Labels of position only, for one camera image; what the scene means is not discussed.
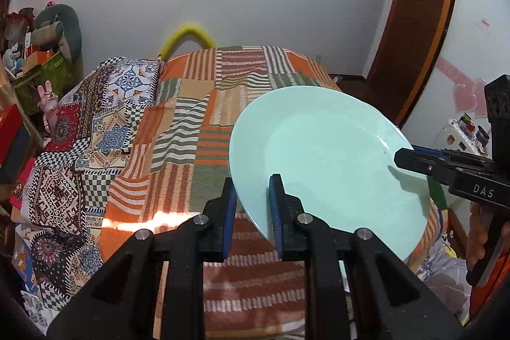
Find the person's right hand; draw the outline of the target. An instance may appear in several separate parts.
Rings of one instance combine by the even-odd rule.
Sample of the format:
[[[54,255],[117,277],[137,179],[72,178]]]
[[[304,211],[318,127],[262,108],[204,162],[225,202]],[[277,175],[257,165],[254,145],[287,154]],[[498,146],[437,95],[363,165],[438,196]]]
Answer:
[[[488,240],[488,231],[482,223],[481,205],[470,203],[470,231],[466,247],[466,261],[469,268],[485,256],[484,244]]]

